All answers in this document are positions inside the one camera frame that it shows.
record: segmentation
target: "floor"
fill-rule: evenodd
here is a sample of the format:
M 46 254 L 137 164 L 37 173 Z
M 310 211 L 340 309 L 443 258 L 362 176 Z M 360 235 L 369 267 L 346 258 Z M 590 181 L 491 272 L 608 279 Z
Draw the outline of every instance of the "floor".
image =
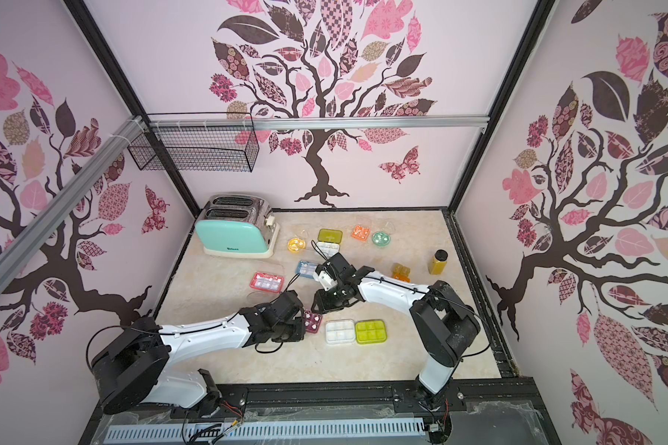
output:
M 282 212 L 276 220 L 281 225 L 275 254 L 267 260 L 220 258 L 206 255 L 196 234 L 191 238 L 157 322 L 164 324 L 195 323 L 227 316 L 240 307 L 270 300 L 276 294 L 253 293 L 249 287 L 256 271 L 273 272 L 289 281 L 300 260 L 321 262 L 314 251 L 292 254 L 286 248 L 294 236 L 316 239 L 320 228 L 344 232 L 340 252 L 355 267 L 371 266 L 390 274 L 398 262 L 411 269 L 412 283 L 448 282 L 462 300 L 475 306 L 468 283 L 441 211 L 362 211 L 362 212 Z M 391 243 L 380 248 L 371 240 L 350 237 L 357 224 L 368 224 L 372 233 L 388 224 L 393 226 Z M 449 254 L 440 276 L 428 274 L 427 263 L 437 249 Z M 314 292 L 321 286 L 308 278 L 299 278 L 291 289 L 297 291 L 305 307 L 310 307 Z M 285 383 L 345 382 L 370 380 L 409 380 L 418 376 L 428 353 L 419 339 L 410 315 L 374 303 L 324 315 L 324 321 L 382 319 L 388 339 L 385 343 L 330 345 L 325 342 L 323 327 L 317 334 L 307 334 L 301 342 L 285 343 L 275 354 L 258 354 L 253 347 L 221 350 L 178 363 L 174 369 L 208 369 L 216 383 Z M 487 346 L 481 330 L 468 352 Z M 271 343 L 258 349 L 269 350 Z M 470 357 L 454 373 L 458 379 L 499 378 L 499 370 L 488 350 Z

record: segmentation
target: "wall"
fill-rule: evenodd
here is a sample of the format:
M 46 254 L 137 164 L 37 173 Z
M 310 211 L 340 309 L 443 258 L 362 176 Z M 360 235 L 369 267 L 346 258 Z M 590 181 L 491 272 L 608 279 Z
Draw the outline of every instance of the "wall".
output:
M 61 1 L 0 2 L 0 254 L 128 116 Z M 155 306 L 191 224 L 164 173 L 99 178 L 0 297 L 0 444 L 78 441 L 89 338 Z
M 486 115 L 535 5 L 88 3 L 148 112 L 250 111 L 255 118 Z M 283 208 L 445 206 L 478 129 L 303 133 L 260 134 L 252 173 L 184 178 L 200 202 L 214 191 L 247 191 Z M 340 143 L 329 146 L 329 138 Z M 399 183 L 394 172 L 406 177 Z
M 565 444 L 668 444 L 667 13 L 561 2 L 458 213 Z

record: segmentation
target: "tree mural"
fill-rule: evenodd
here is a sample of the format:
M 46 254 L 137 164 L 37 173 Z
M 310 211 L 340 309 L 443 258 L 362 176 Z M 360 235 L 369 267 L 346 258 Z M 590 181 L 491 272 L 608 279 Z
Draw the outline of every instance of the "tree mural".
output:
M 432 79 L 412 77 L 423 57 L 413 54 L 421 38 L 415 14 L 408 21 L 406 35 L 394 37 L 413 9 L 411 0 L 401 0 L 398 5 L 395 0 L 321 0 L 319 8 L 316 0 L 276 0 L 276 6 L 263 2 L 266 10 L 258 0 L 228 3 L 244 13 L 260 13 L 273 24 L 254 15 L 240 15 L 230 17 L 218 28 L 232 31 L 244 41 L 228 44 L 213 39 L 216 57 L 229 77 L 216 73 L 210 90 L 223 102 L 230 102 L 229 118 L 241 118 L 243 112 L 251 112 L 256 118 L 416 116 L 427 114 L 435 103 L 418 98 Z M 358 19 L 355 7 L 361 8 Z M 362 35 L 353 35 L 354 24 L 363 22 L 366 13 Z M 374 41 L 360 51 L 360 42 L 367 36 L 374 36 Z M 403 57 L 406 51 L 410 55 Z M 388 102 L 387 92 L 395 96 L 396 103 Z M 241 95 L 252 100 L 236 100 Z M 270 153 L 278 148 L 288 156 L 305 152 L 304 160 L 314 172 L 316 183 L 296 201 L 319 197 L 321 204 L 331 207 L 335 205 L 328 197 L 349 194 L 330 184 L 319 154 L 325 145 L 332 152 L 337 147 L 348 150 L 350 141 L 370 151 L 372 143 L 386 144 L 406 135 L 399 128 L 257 133 L 260 142 L 268 142 Z M 387 162 L 379 168 L 400 181 L 406 173 L 418 172 L 416 157 L 417 149 L 415 157 L 407 155 L 407 162 Z
M 576 81 L 590 83 L 592 105 L 580 102 L 572 84 L 551 120 L 529 125 L 530 148 L 502 182 L 518 205 L 511 219 L 525 251 L 512 287 L 487 280 L 519 339 L 516 305 L 535 273 L 548 273 L 560 304 L 578 298 L 582 343 L 593 328 L 606 362 L 655 404 L 652 367 L 668 387 L 668 276 L 661 271 L 668 270 L 668 13 L 652 17 L 652 52 L 638 37 L 619 37 L 623 77 L 596 71 Z M 633 289 L 643 283 L 657 286 L 656 295 Z M 606 428 L 597 416 L 588 421 Z M 644 443 L 642 435 L 633 443 Z
M 32 101 L 26 104 L 26 109 L 9 115 L 2 126 L 7 146 L 0 141 L 0 237 L 7 238 L 0 242 L 0 254 L 31 221 L 27 213 L 36 216 L 36 212 L 46 207 L 48 195 L 54 198 L 64 188 L 65 176 L 80 170 L 75 160 L 94 155 L 101 144 L 96 119 L 92 119 L 88 127 L 78 129 L 66 100 L 54 108 L 52 94 L 43 82 L 21 67 L 17 70 L 32 93 Z M 11 98 L 17 96 L 20 84 L 7 75 L 8 64 L 0 54 L 0 110 L 18 107 L 18 102 Z M 50 108 L 54 113 L 48 116 L 45 110 Z M 14 149 L 23 145 L 24 152 L 18 159 Z M 40 247 L 41 254 L 37 254 L 35 260 L 39 265 L 34 270 L 21 272 L 5 289 L 4 294 L 17 296 L 13 303 L 0 306 L 0 313 L 6 314 L 0 333 L 5 332 L 12 353 L 36 363 L 36 340 L 62 332 L 65 319 L 70 315 L 66 306 L 70 300 L 77 306 L 77 312 L 113 312 L 122 325 L 129 325 L 141 316 L 137 310 L 151 286 L 140 296 L 126 300 L 114 293 L 86 289 L 82 280 L 82 271 L 96 270 L 92 259 L 106 254 L 96 244 L 98 238 L 116 236 L 123 229 L 114 221 L 124 212 L 129 198 L 130 183 L 117 182 L 124 162 L 124 156 L 120 155 L 94 184 L 89 195 Z M 25 177 L 21 183 L 18 163 Z M 45 167 L 53 170 L 45 172 Z M 156 198 L 148 187 L 146 198 L 153 212 L 144 222 L 143 230 L 159 230 L 163 227 L 160 214 L 166 211 L 167 204 Z M 101 224 L 93 228 L 94 224 L 90 223 L 95 220 Z M 53 298 L 42 308 L 37 307 L 42 303 L 35 304 L 40 289 Z M 31 310 L 36 314 L 30 319 Z M 28 332 L 19 333 L 27 320 Z

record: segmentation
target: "wire basket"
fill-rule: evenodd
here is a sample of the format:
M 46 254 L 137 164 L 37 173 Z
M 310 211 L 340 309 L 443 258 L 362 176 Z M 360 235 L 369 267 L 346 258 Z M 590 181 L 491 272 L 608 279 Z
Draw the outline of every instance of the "wire basket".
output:
M 131 143 L 129 152 L 139 169 L 163 170 L 150 142 L 155 137 L 178 170 L 252 172 L 260 149 L 252 116 L 244 112 L 227 113 L 227 117 L 237 120 L 151 120 L 149 128 Z

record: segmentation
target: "mint green toaster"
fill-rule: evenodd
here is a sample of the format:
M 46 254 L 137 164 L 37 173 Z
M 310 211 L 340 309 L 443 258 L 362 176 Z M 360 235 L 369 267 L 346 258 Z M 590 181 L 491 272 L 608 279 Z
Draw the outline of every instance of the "mint green toaster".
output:
M 279 230 L 270 204 L 249 195 L 214 195 L 196 219 L 203 250 L 214 256 L 269 258 Z

